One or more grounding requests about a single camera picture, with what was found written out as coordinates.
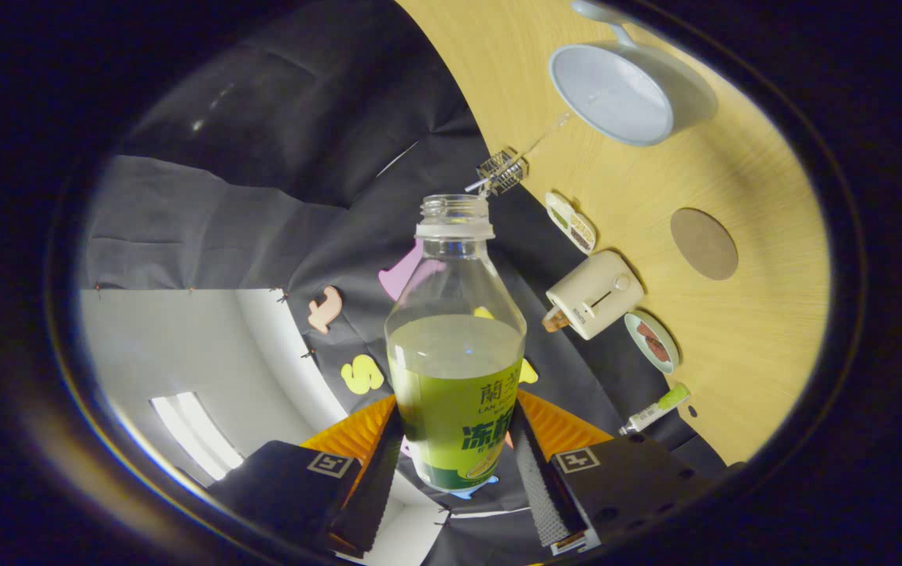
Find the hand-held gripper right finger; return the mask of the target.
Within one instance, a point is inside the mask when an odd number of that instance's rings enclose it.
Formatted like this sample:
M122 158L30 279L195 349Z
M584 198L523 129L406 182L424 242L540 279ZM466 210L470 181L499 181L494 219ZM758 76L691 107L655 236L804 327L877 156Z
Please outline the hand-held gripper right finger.
M510 436L540 543L556 557L665 529L738 471L706 476L641 432L605 433L528 391Z

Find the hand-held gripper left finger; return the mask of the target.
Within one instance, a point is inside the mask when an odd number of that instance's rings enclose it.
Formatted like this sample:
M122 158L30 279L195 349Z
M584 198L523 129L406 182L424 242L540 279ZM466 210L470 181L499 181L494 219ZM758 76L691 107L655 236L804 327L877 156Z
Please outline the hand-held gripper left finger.
M265 443L208 492L274 536L361 557L385 515L401 443L389 395L300 445Z

